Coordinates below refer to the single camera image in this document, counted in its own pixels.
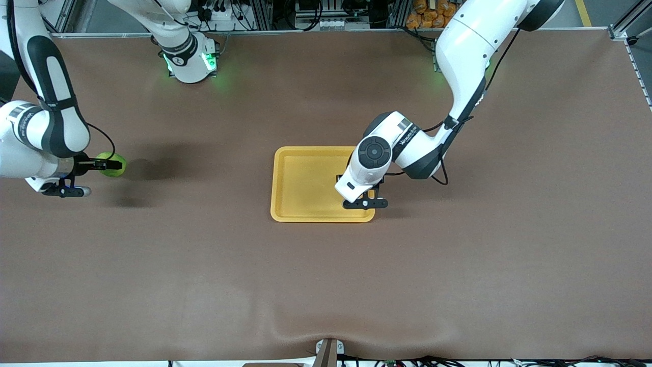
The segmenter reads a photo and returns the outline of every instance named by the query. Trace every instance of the brown table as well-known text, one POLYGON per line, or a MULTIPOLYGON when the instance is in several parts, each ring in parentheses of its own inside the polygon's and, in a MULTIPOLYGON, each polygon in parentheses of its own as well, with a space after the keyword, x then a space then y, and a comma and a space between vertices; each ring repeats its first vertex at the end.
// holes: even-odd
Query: brown table
POLYGON ((450 186, 389 178, 363 225, 274 222, 274 151, 355 145, 388 110, 442 119, 416 40, 232 37, 196 85, 147 39, 57 43, 130 167, 81 178, 88 199, 2 180, 2 362, 301 357, 325 336, 368 358, 650 357, 652 115, 606 31, 521 35, 450 186))

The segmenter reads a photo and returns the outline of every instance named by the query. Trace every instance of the plastic tray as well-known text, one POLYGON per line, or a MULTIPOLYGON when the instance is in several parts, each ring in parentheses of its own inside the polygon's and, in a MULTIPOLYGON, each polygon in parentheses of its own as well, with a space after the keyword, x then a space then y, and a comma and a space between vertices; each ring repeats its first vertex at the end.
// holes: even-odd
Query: plastic tray
POLYGON ((279 222, 364 223, 375 210, 347 210, 335 190, 353 146, 284 146, 274 155, 271 214, 279 222))

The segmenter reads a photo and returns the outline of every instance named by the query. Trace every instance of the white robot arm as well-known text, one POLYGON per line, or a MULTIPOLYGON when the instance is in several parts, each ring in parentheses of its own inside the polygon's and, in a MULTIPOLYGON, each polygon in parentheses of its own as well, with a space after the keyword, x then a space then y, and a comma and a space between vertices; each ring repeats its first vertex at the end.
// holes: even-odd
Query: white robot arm
POLYGON ((171 75, 196 83, 217 70, 216 42, 191 32, 183 21, 190 0, 108 0, 133 16, 154 36, 163 50, 171 75))
POLYGON ((39 105, 12 101, 0 107, 0 177, 25 178, 45 195, 84 197, 74 177, 88 170, 120 169, 89 159, 90 140, 61 53, 38 10, 38 0, 0 0, 0 48, 16 62, 39 105))
POLYGON ((410 178, 432 177, 484 95, 488 58, 515 25, 534 31, 554 17, 563 3, 564 0, 466 1, 442 32, 435 49, 437 62, 452 89, 449 115, 435 136, 427 135, 399 112, 374 119, 335 185, 346 199, 345 208, 371 208, 369 200, 359 197, 382 181, 392 161, 410 178))

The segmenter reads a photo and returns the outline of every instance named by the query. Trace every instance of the black cable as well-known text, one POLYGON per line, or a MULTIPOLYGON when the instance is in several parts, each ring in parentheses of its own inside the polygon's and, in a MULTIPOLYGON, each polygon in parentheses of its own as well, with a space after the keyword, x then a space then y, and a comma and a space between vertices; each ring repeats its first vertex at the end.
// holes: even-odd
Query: black cable
POLYGON ((37 88, 34 85, 34 81, 29 76, 23 59, 20 56, 20 47, 18 46, 18 35, 16 34, 16 19, 14 17, 14 0, 7 0, 7 26, 9 32, 9 43, 11 44, 11 52, 14 53, 14 60, 20 71, 20 75, 25 80, 25 84, 32 89, 32 91, 38 95, 37 88))
POLYGON ((390 28, 401 29, 402 31, 405 31, 408 35, 411 35, 412 37, 420 38, 420 39, 422 39, 422 40, 428 40, 428 41, 430 41, 430 42, 435 42, 435 41, 437 41, 437 39, 433 39, 433 38, 430 38, 430 37, 422 36, 422 35, 418 34, 417 32, 411 31, 409 28, 404 27, 404 26, 402 26, 402 25, 392 25, 390 28))
MULTIPOLYGON (((295 25, 292 24, 292 22, 289 20, 289 15, 292 13, 292 11, 288 12, 288 8, 291 5, 293 0, 286 0, 286 2, 283 4, 283 18, 285 19, 288 27, 294 30, 299 30, 295 25)), ((321 15, 323 14, 323 4, 321 3, 321 0, 316 0, 317 2, 317 7, 315 7, 315 16, 312 19, 312 22, 307 28, 301 29, 301 31, 307 32, 313 28, 315 28, 318 24, 319 21, 321 20, 321 15)))
POLYGON ((487 83, 487 87, 484 89, 485 91, 489 90, 489 86, 491 86, 491 83, 494 81, 494 77, 496 76, 496 71, 498 71, 498 67, 500 66, 500 63, 503 61, 503 58, 505 55, 507 55, 507 51, 509 51, 509 48, 512 46, 512 43, 514 43, 514 40, 516 39, 516 36, 518 36, 518 32, 521 32, 521 29, 517 29, 516 32, 514 33, 514 36, 512 37, 512 40, 509 41, 509 44, 507 45, 507 48, 505 49, 505 52, 503 52, 503 55, 498 59, 498 63, 496 64, 496 67, 494 68, 494 72, 491 74, 491 78, 489 79, 489 83, 487 83))
POLYGON ((371 9, 366 9, 366 10, 362 10, 362 11, 360 11, 360 12, 357 12, 357 11, 354 11, 352 7, 349 7, 349 6, 348 6, 348 4, 349 4, 350 2, 351 2, 351 0, 343 0, 343 1, 342 1, 342 5, 340 6, 340 8, 342 8, 342 10, 343 10, 346 14, 348 14, 349 16, 353 16, 353 17, 359 17, 359 16, 366 16, 366 15, 369 15, 369 11, 370 11, 371 9))
POLYGON ((428 46, 428 44, 426 43, 426 41, 425 41, 421 36, 419 36, 419 32, 417 31, 416 28, 414 29, 414 33, 417 35, 417 39, 418 39, 419 42, 421 42, 421 44, 426 48, 426 50, 428 50, 428 51, 430 51, 430 52, 432 52, 432 53, 434 54, 435 50, 433 50, 432 48, 430 48, 430 46, 428 46))
POLYGON ((404 26, 402 26, 402 25, 393 25, 392 28, 397 28, 397 29, 401 29, 401 30, 405 31, 408 35, 411 35, 412 37, 415 37, 416 39, 418 39, 419 42, 421 42, 421 44, 423 45, 423 47, 426 48, 426 50, 428 50, 429 52, 435 52, 435 50, 433 50, 433 49, 432 49, 432 48, 431 48, 431 47, 426 43, 426 41, 428 41, 428 42, 435 42, 436 39, 433 39, 433 38, 430 38, 430 37, 422 36, 422 35, 419 34, 419 31, 417 31, 416 29, 414 29, 413 31, 410 31, 408 28, 406 28, 406 27, 404 27, 404 26))
POLYGON ((424 133, 427 133, 427 132, 433 131, 434 129, 437 129, 438 127, 442 126, 443 124, 444 124, 444 121, 438 123, 437 125, 435 125, 435 126, 429 128, 429 129, 425 129, 423 132, 424 132, 424 133))
POLYGON ((173 21, 175 21, 176 23, 181 24, 181 25, 188 25, 187 23, 184 24, 184 23, 181 23, 180 21, 176 20, 176 19, 175 19, 175 18, 174 18, 174 17, 173 17, 173 16, 172 16, 172 15, 171 15, 171 14, 170 14, 170 13, 169 13, 165 8, 164 8, 164 7, 163 7, 163 5, 161 5, 161 3, 158 2, 158 0, 154 0, 154 2, 155 2, 155 3, 156 3, 156 4, 161 8, 161 10, 163 10, 163 12, 164 12, 165 14, 167 14, 170 18, 172 18, 173 21))
POLYGON ((238 11, 240 12, 240 15, 239 15, 239 16, 235 16, 235 19, 238 21, 238 23, 240 23, 240 25, 244 28, 244 30, 246 30, 246 31, 253 31, 254 28, 253 28, 253 27, 251 26, 251 24, 249 23, 249 19, 246 17, 245 12, 243 11, 243 5, 242 5, 242 3, 240 2, 240 0, 232 0, 232 1, 231 1, 231 6, 232 6, 233 8, 235 8, 235 3, 236 3, 236 1, 237 1, 237 4, 238 4, 238 11), (240 17, 243 17, 243 19, 246 20, 247 25, 249 25, 248 27, 247 27, 246 25, 244 25, 244 23, 241 22, 240 17))
POLYGON ((113 156, 115 155, 115 144, 113 143, 113 140, 111 139, 111 137, 108 136, 104 131, 102 131, 102 129, 100 129, 99 127, 93 125, 92 123, 86 123, 86 125, 88 125, 88 126, 94 128, 95 130, 99 131, 100 134, 104 135, 106 140, 109 140, 109 143, 111 143, 111 155, 109 155, 108 158, 101 159, 101 161, 108 161, 109 159, 113 158, 113 156))
POLYGON ((448 172, 446 172, 446 166, 444 165, 444 160, 439 158, 439 162, 441 162, 441 171, 444 173, 444 181, 440 181, 439 178, 436 178, 434 175, 432 175, 432 179, 435 180, 438 184, 446 186, 449 184, 448 181, 448 172))

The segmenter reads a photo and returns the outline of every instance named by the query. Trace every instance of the tennis ball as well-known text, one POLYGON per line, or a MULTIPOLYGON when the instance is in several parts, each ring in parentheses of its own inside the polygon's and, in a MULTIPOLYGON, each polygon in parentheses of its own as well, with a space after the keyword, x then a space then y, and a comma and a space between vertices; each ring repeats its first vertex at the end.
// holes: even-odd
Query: tennis ball
MULTIPOLYGON (((102 152, 95 157, 95 159, 107 159, 111 155, 111 152, 102 152)), ((119 170, 101 170, 100 172, 109 177, 118 177, 125 173, 125 168, 126 168, 126 159, 119 154, 114 154, 113 157, 111 157, 112 161, 118 161, 123 164, 123 167, 119 170)))

